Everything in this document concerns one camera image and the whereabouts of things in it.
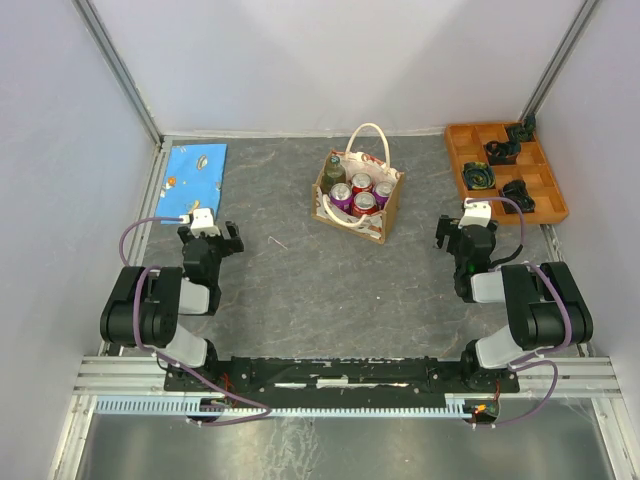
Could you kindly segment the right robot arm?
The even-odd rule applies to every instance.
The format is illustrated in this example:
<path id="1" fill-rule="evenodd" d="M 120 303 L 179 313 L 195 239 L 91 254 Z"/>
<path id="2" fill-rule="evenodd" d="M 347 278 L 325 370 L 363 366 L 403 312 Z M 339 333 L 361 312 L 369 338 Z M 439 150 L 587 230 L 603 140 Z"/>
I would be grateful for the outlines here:
<path id="1" fill-rule="evenodd" d="M 442 215 L 436 246 L 454 257 L 453 284 L 466 303 L 502 303 L 507 323 L 494 334 L 473 340 L 461 354 L 460 382 L 481 391 L 510 370 L 545 354 L 589 341 L 593 320 L 586 302 L 564 262 L 512 264 L 523 250 L 492 260 L 498 223 L 470 223 Z"/>

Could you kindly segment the green cap glass soda bottle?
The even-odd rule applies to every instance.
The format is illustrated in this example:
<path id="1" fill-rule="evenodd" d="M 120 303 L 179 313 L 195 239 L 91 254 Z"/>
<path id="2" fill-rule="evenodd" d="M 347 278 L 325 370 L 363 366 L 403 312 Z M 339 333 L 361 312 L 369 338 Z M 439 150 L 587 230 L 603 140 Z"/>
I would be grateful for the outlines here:
<path id="1" fill-rule="evenodd" d="M 323 194 L 329 194 L 334 185 L 346 182 L 346 170 L 336 154 L 329 156 L 322 173 L 320 188 Z"/>

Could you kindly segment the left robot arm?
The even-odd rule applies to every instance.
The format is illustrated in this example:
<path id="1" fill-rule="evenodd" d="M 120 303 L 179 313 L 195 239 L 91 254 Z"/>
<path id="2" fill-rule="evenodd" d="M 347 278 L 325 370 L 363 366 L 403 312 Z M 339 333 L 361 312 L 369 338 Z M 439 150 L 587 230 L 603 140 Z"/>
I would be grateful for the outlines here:
<path id="1" fill-rule="evenodd" d="M 238 226 L 225 223 L 221 233 L 194 233 L 178 228 L 182 242 L 180 267 L 122 268 L 100 318 L 100 334 L 110 344 L 160 354 L 172 374 L 187 367 L 187 379 L 209 390 L 221 378 L 213 343 L 179 324 L 181 316 L 213 316 L 218 310 L 222 260 L 244 251 Z"/>

